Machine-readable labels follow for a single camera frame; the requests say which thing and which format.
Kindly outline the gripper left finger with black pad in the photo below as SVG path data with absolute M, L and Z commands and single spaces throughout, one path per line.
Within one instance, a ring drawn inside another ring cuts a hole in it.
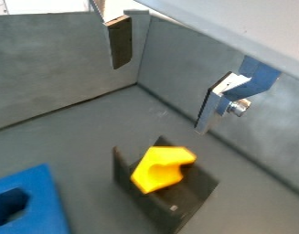
M 120 15 L 105 21 L 105 0 L 89 0 L 93 12 L 100 16 L 107 30 L 112 68 L 117 69 L 132 58 L 132 18 Z

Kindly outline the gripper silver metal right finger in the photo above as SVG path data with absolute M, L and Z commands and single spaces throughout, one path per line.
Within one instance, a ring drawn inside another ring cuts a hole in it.
M 240 117 L 251 105 L 247 97 L 268 91 L 279 75 L 279 70 L 245 56 L 237 73 L 228 71 L 207 89 L 195 131 L 204 134 L 225 113 Z

